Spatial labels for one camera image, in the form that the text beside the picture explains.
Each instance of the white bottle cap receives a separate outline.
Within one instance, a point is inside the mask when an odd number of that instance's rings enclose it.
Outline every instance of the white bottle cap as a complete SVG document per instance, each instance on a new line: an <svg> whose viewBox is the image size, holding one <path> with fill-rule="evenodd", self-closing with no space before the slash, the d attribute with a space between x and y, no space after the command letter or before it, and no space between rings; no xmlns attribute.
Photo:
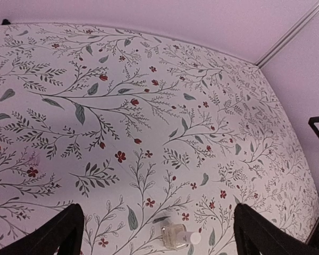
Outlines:
<svg viewBox="0 0 319 255"><path fill-rule="evenodd" d="M198 244L201 241L201 234L181 231L177 234L176 240L180 243Z"/></svg>

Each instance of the metal strip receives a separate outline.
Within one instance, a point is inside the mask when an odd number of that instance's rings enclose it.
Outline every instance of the metal strip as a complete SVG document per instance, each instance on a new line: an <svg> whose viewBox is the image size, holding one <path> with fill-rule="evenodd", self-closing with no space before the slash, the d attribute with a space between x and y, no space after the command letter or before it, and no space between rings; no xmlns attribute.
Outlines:
<svg viewBox="0 0 319 255"><path fill-rule="evenodd" d="M319 13L319 2L316 3L298 22L291 27L287 33L280 38L256 63L259 68L263 68L283 47L294 39L294 37Z"/></svg>

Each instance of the flower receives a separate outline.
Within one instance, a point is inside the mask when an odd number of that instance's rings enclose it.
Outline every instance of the flower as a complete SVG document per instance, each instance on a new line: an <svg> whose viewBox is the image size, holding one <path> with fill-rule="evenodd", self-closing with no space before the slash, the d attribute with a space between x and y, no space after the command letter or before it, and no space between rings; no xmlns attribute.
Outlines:
<svg viewBox="0 0 319 255"><path fill-rule="evenodd" d="M194 182L194 184L191 183L190 186L192 190L197 189L196 182Z"/></svg>
<svg viewBox="0 0 319 255"><path fill-rule="evenodd" d="M220 198L225 198L227 196L225 190L221 190Z"/></svg>
<svg viewBox="0 0 319 255"><path fill-rule="evenodd" d="M150 208L153 208L155 200L151 201L151 198L148 198L147 201L148 202L145 203L145 206L149 206Z"/></svg>
<svg viewBox="0 0 319 255"><path fill-rule="evenodd" d="M118 159L118 162L119 163L122 163L123 160L126 160L127 158L125 157L125 153L124 152L121 152L121 151L118 151L116 154L115 154L115 157Z"/></svg>
<svg viewBox="0 0 319 255"><path fill-rule="evenodd" d="M153 83L154 86L158 86L159 85L157 80L152 80L151 82Z"/></svg>
<svg viewBox="0 0 319 255"><path fill-rule="evenodd" d="M106 241L105 238L102 238L98 245L101 245L103 248L105 248L108 245L108 241Z"/></svg>
<svg viewBox="0 0 319 255"><path fill-rule="evenodd" d="M33 169L33 167L30 167L30 169L27 170L28 177L34 178L36 177L37 173L39 173L38 170Z"/></svg>
<svg viewBox="0 0 319 255"><path fill-rule="evenodd" d="M210 202L210 203L209 203L209 207L210 207L211 209L214 209L214 208L215 208L214 202Z"/></svg>
<svg viewBox="0 0 319 255"><path fill-rule="evenodd" d="M186 214L185 212L182 214L183 218L182 220L185 221L185 220L189 220L189 214Z"/></svg>
<svg viewBox="0 0 319 255"><path fill-rule="evenodd" d="M149 69L150 69L153 73L157 71L156 68L153 67L153 66L149 67Z"/></svg>
<svg viewBox="0 0 319 255"><path fill-rule="evenodd" d="M132 98L131 104L132 104L133 106L139 105L139 101L138 101L137 99Z"/></svg>
<svg viewBox="0 0 319 255"><path fill-rule="evenodd" d="M104 148L105 148L105 143L100 142L99 147L101 147L102 149L104 149Z"/></svg>
<svg viewBox="0 0 319 255"><path fill-rule="evenodd" d="M136 138L136 139L134 139L134 142L137 143L138 145L140 145L142 143L142 140Z"/></svg>
<svg viewBox="0 0 319 255"><path fill-rule="evenodd" d="M102 81L107 81L107 76L104 75L104 74L101 74L101 75L99 76L99 78L100 78Z"/></svg>
<svg viewBox="0 0 319 255"><path fill-rule="evenodd" d="M151 158L152 155L153 154L149 150L147 150L147 152L145 153L145 156L148 158Z"/></svg>

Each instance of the wall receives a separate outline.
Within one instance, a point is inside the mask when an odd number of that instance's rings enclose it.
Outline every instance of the wall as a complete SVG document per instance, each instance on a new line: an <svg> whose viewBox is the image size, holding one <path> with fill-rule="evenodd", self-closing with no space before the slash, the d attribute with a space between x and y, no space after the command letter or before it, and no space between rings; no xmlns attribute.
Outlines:
<svg viewBox="0 0 319 255"><path fill-rule="evenodd" d="M289 116L319 192L319 140L307 124L319 116L319 15L262 71Z"/></svg>
<svg viewBox="0 0 319 255"><path fill-rule="evenodd" d="M136 29L257 61L317 0L0 1L3 18Z"/></svg>

